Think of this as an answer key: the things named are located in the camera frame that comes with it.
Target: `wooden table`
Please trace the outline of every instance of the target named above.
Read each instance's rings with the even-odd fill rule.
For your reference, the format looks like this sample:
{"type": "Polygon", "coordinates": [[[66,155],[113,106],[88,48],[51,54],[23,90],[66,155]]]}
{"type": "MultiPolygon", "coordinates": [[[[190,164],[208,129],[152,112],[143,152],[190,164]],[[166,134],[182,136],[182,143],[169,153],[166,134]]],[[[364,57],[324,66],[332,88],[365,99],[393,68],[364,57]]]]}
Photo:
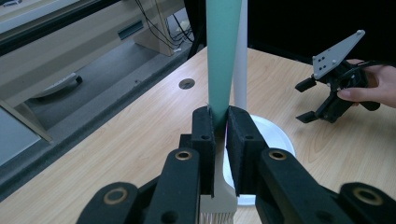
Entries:
{"type": "MultiPolygon", "coordinates": [[[[0,223],[75,223],[101,187],[117,181],[140,187],[159,175],[179,136],[191,133],[192,111],[207,103],[206,65],[203,49],[2,201],[0,223]],[[185,78],[195,86],[182,90],[185,78]]],[[[338,192],[343,183],[360,181],[395,199],[396,111],[357,106],[334,124],[303,124],[295,117],[316,110],[329,94],[321,84],[304,93],[294,89],[311,74],[310,65],[250,49],[247,111],[289,136],[298,161],[320,185],[338,192]]],[[[260,223],[253,206],[240,207],[234,220],[260,223]]]]}

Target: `black cable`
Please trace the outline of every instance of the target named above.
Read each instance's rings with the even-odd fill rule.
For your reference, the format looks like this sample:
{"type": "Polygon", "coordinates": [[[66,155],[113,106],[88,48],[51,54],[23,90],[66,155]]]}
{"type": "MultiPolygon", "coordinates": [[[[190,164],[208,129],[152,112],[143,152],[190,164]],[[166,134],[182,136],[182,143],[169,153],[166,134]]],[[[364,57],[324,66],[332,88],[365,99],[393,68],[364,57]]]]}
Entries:
{"type": "Polygon", "coordinates": [[[182,33],[178,33],[175,36],[172,36],[170,28],[169,28],[169,22],[168,19],[165,20],[165,24],[166,24],[166,29],[168,30],[168,34],[169,36],[172,38],[173,41],[180,41],[180,40],[184,40],[184,36],[180,37],[179,39],[176,39],[177,37],[179,37],[180,35],[183,35],[182,33]]]}
{"type": "Polygon", "coordinates": [[[180,28],[180,30],[181,30],[181,32],[183,33],[183,35],[186,36],[186,37],[192,42],[192,40],[187,36],[187,34],[184,33],[184,29],[181,27],[180,23],[178,22],[178,20],[177,20],[175,14],[173,14],[173,17],[175,18],[175,21],[176,21],[176,23],[177,23],[177,25],[178,25],[178,28],[180,28]]]}
{"type": "Polygon", "coordinates": [[[366,61],[366,62],[361,62],[357,63],[355,67],[351,68],[349,71],[345,72],[343,75],[341,75],[338,79],[343,80],[344,78],[348,78],[351,73],[354,73],[355,71],[366,68],[366,67],[371,67],[375,65],[384,65],[384,66],[393,66],[396,67],[396,63],[393,62],[386,62],[386,61],[366,61]]]}
{"type": "Polygon", "coordinates": [[[187,36],[190,36],[192,34],[192,29],[190,28],[189,31],[187,32],[187,36]]]}
{"type": "MultiPolygon", "coordinates": [[[[189,30],[187,31],[186,35],[189,36],[191,33],[192,33],[192,29],[189,29],[189,30]]],[[[180,39],[182,39],[183,41],[188,40],[187,37],[186,37],[186,35],[184,35],[183,33],[179,33],[179,34],[177,34],[177,35],[182,35],[182,37],[181,37],[180,39]]]]}
{"type": "Polygon", "coordinates": [[[175,48],[173,48],[173,47],[170,46],[169,44],[171,44],[171,45],[173,45],[173,46],[177,46],[176,49],[178,49],[178,48],[180,47],[181,44],[174,44],[174,43],[172,43],[172,41],[170,41],[170,40],[163,34],[163,32],[162,32],[160,29],[158,29],[158,27],[155,26],[154,23],[151,22],[151,20],[149,19],[149,17],[146,15],[146,12],[145,12],[145,10],[143,9],[142,4],[140,3],[140,0],[135,0],[135,1],[136,1],[137,5],[139,6],[140,11],[142,12],[143,16],[145,17],[146,23],[147,23],[148,28],[149,28],[149,30],[151,31],[151,33],[152,33],[155,37],[157,37],[159,40],[161,40],[161,41],[162,41],[166,46],[168,46],[170,49],[175,49],[175,48]],[[169,44],[166,43],[166,42],[165,42],[163,39],[161,39],[159,36],[157,36],[157,35],[151,30],[150,25],[152,25],[152,26],[153,26],[153,27],[165,38],[165,40],[166,40],[169,44]]]}

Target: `gray panel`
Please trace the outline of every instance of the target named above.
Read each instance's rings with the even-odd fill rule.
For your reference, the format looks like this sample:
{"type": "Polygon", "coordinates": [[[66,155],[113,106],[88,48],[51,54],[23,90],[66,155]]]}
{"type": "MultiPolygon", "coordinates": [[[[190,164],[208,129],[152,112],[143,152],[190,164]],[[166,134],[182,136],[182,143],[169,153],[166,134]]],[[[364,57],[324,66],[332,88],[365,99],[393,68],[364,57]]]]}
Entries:
{"type": "Polygon", "coordinates": [[[40,140],[29,128],[0,107],[0,165],[40,140]]]}
{"type": "Polygon", "coordinates": [[[314,56],[312,58],[314,65],[314,78],[320,79],[338,66],[338,64],[345,59],[348,53],[361,40],[364,34],[365,32],[363,30],[359,30],[347,39],[329,49],[326,49],[317,56],[314,56]]]}

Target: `brush bristles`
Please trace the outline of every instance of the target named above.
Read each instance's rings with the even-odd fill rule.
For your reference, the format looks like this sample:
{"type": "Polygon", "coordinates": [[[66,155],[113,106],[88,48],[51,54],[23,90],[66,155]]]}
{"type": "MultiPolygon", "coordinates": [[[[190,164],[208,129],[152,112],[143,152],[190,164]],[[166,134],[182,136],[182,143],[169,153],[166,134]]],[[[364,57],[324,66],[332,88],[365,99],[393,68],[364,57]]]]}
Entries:
{"type": "Polygon", "coordinates": [[[234,213],[200,213],[200,224],[233,224],[234,213]]]}

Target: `human hand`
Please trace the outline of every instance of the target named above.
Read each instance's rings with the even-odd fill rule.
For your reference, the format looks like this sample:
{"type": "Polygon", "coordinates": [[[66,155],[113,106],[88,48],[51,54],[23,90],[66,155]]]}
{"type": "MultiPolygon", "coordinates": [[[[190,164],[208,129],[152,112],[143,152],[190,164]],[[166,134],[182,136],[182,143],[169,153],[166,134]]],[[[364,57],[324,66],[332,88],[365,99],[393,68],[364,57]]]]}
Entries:
{"type": "MultiPolygon", "coordinates": [[[[361,63],[361,60],[347,60],[361,63]]],[[[396,108],[396,68],[374,65],[363,69],[368,78],[367,88],[347,88],[337,92],[338,97],[352,102],[373,101],[396,108]]]]}

